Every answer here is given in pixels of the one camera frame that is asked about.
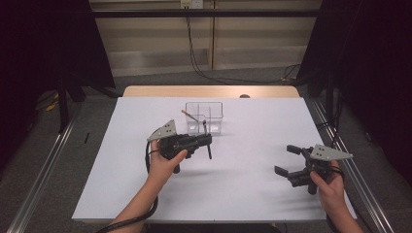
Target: finger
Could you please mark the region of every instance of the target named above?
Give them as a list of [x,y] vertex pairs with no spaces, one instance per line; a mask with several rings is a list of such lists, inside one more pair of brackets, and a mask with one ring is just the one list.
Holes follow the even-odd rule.
[[343,185],[342,176],[337,173],[332,173],[330,176],[330,184],[333,184],[333,183],[339,183],[340,185]]
[[338,177],[340,177],[339,174],[331,173],[330,176],[327,178],[327,183],[333,182],[335,179],[338,179]]
[[330,166],[339,167],[339,163],[336,160],[330,161]]
[[153,140],[153,141],[151,142],[151,151],[158,150],[158,147],[159,147],[158,141],[157,141],[157,140]]
[[324,179],[321,178],[321,176],[319,176],[319,174],[317,172],[312,171],[310,173],[310,178],[319,187],[319,189],[327,190],[329,188],[327,183],[324,181]]
[[181,163],[186,155],[188,154],[187,150],[182,150],[180,151],[178,154],[176,154],[176,156],[172,159],[173,163],[175,163],[175,165],[178,165],[179,163]]

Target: wall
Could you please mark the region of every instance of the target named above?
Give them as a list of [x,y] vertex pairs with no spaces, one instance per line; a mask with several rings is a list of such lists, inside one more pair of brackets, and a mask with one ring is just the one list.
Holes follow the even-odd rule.
[[[205,9],[318,9],[320,0],[211,1]],[[179,9],[180,1],[90,0],[98,9]],[[284,66],[300,63],[314,18],[203,18],[190,20],[202,70]],[[185,18],[97,18],[115,77],[191,71]]]

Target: human hand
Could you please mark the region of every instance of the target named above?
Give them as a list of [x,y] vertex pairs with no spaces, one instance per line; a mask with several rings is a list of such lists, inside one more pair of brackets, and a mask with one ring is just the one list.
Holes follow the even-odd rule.
[[[331,166],[339,167],[337,161],[331,161]],[[329,215],[345,213],[347,206],[344,199],[344,184],[342,177],[332,173],[328,181],[324,181],[318,173],[311,172],[312,181],[319,188],[319,197],[322,207]]]
[[151,142],[151,169],[148,181],[164,185],[173,174],[173,169],[185,159],[187,150],[180,151],[174,158],[168,160],[159,152],[159,142]]

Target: electrical cable on wall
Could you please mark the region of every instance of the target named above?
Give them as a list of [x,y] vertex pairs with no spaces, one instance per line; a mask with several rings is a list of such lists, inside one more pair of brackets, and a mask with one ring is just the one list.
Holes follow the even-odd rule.
[[[335,113],[333,115],[334,127],[332,127],[330,122],[322,122],[322,123],[316,124],[317,127],[318,127],[318,130],[320,130],[323,127],[327,127],[327,126],[329,126],[331,128],[332,134],[333,134],[332,135],[332,141],[330,143],[331,148],[336,148],[336,141],[339,137],[339,133],[338,133],[339,132],[339,123],[340,123],[340,117],[342,115],[343,103],[344,103],[344,98],[343,98],[342,94],[339,92],[338,96],[337,96],[337,100],[336,100],[336,110],[335,110]],[[347,195],[348,195],[349,201],[351,202],[352,206],[354,207],[354,211],[355,211],[356,215],[360,218],[360,220],[362,221],[363,225],[367,228],[367,230],[372,233],[373,230],[371,229],[371,227],[368,225],[368,223],[366,222],[364,217],[359,212],[358,207],[352,201],[352,197],[349,195],[348,192],[347,192]]]
[[285,68],[285,76],[281,79],[277,79],[274,81],[266,81],[266,82],[262,82],[262,81],[251,81],[251,80],[241,80],[241,79],[233,79],[233,78],[212,78],[209,77],[207,75],[205,75],[199,68],[199,66],[197,65],[197,61],[196,61],[196,57],[194,55],[194,49],[193,49],[193,42],[191,39],[191,28],[190,28],[190,19],[189,17],[186,18],[187,21],[187,26],[188,26],[188,34],[189,34],[189,50],[190,50],[190,62],[191,62],[191,66],[193,67],[193,70],[196,72],[197,75],[199,75],[200,77],[203,77],[205,79],[208,80],[212,80],[218,83],[222,83],[222,84],[226,84],[226,85],[230,85],[230,83],[227,83],[225,81],[235,81],[235,82],[245,82],[245,83],[259,83],[259,84],[274,84],[274,83],[280,83],[280,82],[285,82],[287,80],[288,75],[296,68],[298,67],[300,64],[295,64],[295,65],[291,65]]

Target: black curtain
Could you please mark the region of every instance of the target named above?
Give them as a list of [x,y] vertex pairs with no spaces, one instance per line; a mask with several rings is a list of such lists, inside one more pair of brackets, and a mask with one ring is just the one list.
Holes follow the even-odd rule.
[[411,28],[410,1],[364,0],[338,67],[345,100],[410,184]]
[[335,74],[360,1],[324,0],[322,2],[321,13],[329,13],[329,15],[316,18],[297,74],[299,83],[308,83],[310,96],[319,96],[326,88],[328,76]]
[[40,94],[92,82],[115,87],[87,0],[0,2],[0,170],[33,122]]

